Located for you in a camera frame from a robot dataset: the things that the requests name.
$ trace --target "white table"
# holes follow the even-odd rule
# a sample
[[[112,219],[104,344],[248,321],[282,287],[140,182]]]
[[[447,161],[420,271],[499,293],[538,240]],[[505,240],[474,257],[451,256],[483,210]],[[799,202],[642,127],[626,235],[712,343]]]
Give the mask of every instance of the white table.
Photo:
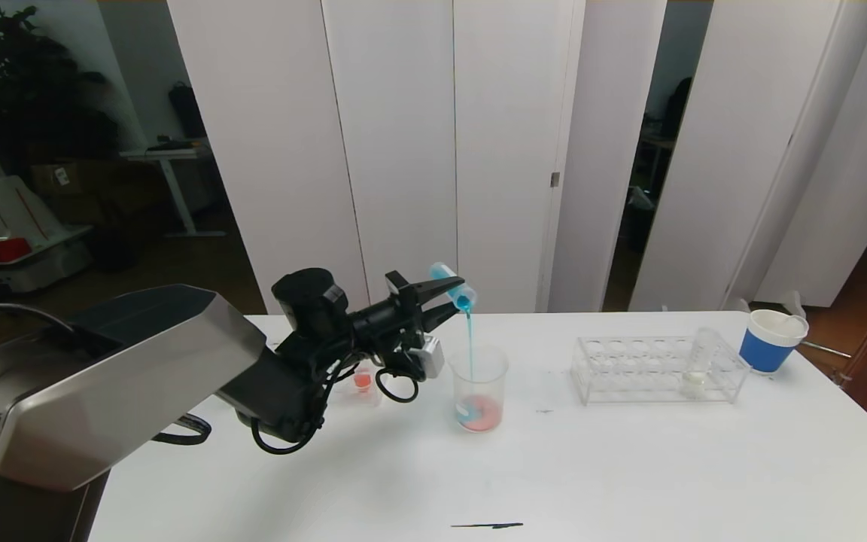
[[[179,187],[179,180],[176,178],[176,171],[173,171],[173,160],[202,160],[212,157],[213,151],[208,145],[195,145],[189,148],[170,148],[165,151],[148,151],[140,148],[137,151],[120,152],[120,157],[133,162],[158,162],[159,167],[163,170],[163,176],[166,178],[166,184],[169,186],[169,195],[172,196],[172,202],[176,205],[176,212],[179,213],[179,218],[183,221],[183,233],[172,233],[169,236],[182,237],[220,237],[225,236],[226,231],[206,231],[197,230],[196,223],[193,222],[193,214],[190,213],[189,206],[186,205],[186,198],[183,196],[183,191]]]
[[[449,374],[407,405],[328,408],[300,452],[256,449],[209,398],[202,446],[148,443],[113,469],[92,542],[254,540],[867,540],[867,415],[794,354],[738,402],[582,407],[575,336],[689,335],[740,344],[742,312],[475,315],[510,355],[503,422],[451,418]],[[254,321],[270,340],[282,316]],[[462,348],[462,318],[437,330]],[[475,522],[523,527],[451,528]]]

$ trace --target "pink liquid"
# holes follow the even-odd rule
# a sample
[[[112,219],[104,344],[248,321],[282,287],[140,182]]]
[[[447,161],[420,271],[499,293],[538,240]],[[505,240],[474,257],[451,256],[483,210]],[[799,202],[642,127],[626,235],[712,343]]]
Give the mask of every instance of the pink liquid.
[[[462,428],[482,433],[500,424],[501,405],[486,395],[469,395],[458,401],[457,421]]]

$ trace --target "test tube rack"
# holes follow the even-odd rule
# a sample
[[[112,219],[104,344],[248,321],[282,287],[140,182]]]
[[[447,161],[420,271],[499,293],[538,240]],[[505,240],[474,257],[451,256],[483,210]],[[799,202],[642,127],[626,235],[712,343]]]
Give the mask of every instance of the test tube rack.
[[[701,388],[685,393],[692,336],[579,337],[571,377],[581,403],[729,402],[741,391],[750,366],[718,336]]]

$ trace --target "small plastic bottle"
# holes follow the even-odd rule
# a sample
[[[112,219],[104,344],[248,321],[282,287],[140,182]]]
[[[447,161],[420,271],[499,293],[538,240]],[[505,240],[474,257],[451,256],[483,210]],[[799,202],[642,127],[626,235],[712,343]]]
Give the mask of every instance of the small plastic bottle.
[[[376,388],[376,367],[369,360],[361,361],[354,374],[338,385],[330,396],[330,404],[376,406],[381,397]]]
[[[454,270],[442,261],[437,261],[434,265],[430,265],[430,277],[432,279],[446,279],[448,277],[455,277],[456,275],[457,273],[454,273]],[[466,282],[456,288],[450,289],[447,292],[447,296],[454,302],[454,306],[457,306],[462,312],[473,311],[474,305],[477,304],[477,292]]]

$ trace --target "blue paper cup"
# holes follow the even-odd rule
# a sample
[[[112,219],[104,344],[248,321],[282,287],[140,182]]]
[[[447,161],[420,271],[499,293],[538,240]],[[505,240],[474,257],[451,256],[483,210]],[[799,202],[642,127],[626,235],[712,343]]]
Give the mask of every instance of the blue paper cup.
[[[757,373],[774,373],[805,337],[808,322],[784,312],[751,312],[741,343],[741,357]]]

